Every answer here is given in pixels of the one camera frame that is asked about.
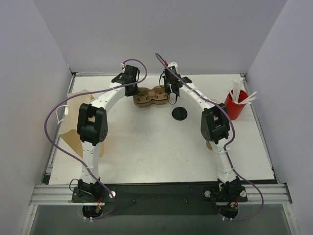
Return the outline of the brown pulp cup carrier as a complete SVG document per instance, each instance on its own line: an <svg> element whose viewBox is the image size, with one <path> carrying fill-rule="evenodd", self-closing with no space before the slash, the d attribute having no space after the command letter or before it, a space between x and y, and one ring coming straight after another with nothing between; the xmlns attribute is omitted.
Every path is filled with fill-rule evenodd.
<svg viewBox="0 0 313 235"><path fill-rule="evenodd" d="M155 86L152 89L139 87L139 93L133 96L133 101L138 100L140 102L148 102L150 100L164 100L169 101L170 95L166 94L164 88L161 86Z"/></svg>
<svg viewBox="0 0 313 235"><path fill-rule="evenodd" d="M148 102L140 102L138 100L134 100L134 104L140 108L149 107L151 105L164 105L168 103L167 99L164 100L150 100Z"/></svg>

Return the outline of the brown paper coffee cup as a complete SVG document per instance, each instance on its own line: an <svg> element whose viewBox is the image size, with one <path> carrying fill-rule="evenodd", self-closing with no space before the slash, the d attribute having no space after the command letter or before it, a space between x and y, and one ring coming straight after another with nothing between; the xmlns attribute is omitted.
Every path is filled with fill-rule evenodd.
<svg viewBox="0 0 313 235"><path fill-rule="evenodd" d="M211 146L210 142L208 142L208 141L206 141L206 147L207 147L208 149L212 150L212 146Z"/></svg>

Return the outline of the brown paper bag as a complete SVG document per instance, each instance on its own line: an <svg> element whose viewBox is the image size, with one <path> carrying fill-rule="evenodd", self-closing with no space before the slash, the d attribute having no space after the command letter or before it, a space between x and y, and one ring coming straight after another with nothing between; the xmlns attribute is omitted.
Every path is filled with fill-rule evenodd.
<svg viewBox="0 0 313 235"><path fill-rule="evenodd" d="M67 114L61 122L59 136L80 157L83 157L83 147L77 134L79 108L81 104L88 104L94 97L91 94L81 95L67 101Z"/></svg>

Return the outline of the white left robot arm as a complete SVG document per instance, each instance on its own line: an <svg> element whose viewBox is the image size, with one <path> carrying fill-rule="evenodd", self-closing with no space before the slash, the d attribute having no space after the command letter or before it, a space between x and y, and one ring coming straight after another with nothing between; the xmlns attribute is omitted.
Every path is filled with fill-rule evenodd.
<svg viewBox="0 0 313 235"><path fill-rule="evenodd" d="M79 108L77 133L82 142L82 161L85 164L78 180L78 190L89 201L96 201L103 195L103 187L99 184L99 160L101 144L108 134L107 113L121 98L138 94L135 84L138 78L139 69L126 65L123 72L111 81L107 92Z"/></svg>

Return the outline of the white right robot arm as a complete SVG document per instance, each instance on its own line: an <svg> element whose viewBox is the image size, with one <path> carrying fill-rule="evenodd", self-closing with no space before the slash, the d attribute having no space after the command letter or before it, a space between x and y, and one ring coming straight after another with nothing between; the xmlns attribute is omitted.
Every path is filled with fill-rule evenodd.
<svg viewBox="0 0 313 235"><path fill-rule="evenodd" d="M164 69L166 93L174 93L189 101L201 114L201 134L211 145L218 171L218 196L223 200L236 198L243 191L238 176L227 158L224 145L229 137L229 120L223 103L215 106L204 96L188 77L177 74L177 64L172 62Z"/></svg>

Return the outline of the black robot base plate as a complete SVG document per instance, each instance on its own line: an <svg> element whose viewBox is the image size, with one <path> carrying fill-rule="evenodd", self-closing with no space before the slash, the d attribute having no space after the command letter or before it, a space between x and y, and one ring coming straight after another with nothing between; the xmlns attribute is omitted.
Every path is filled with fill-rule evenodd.
<svg viewBox="0 0 313 235"><path fill-rule="evenodd" d="M107 215L226 215L238 214L238 203L247 202L244 186L215 182L108 184L94 193L74 187L71 201L81 204L85 217Z"/></svg>

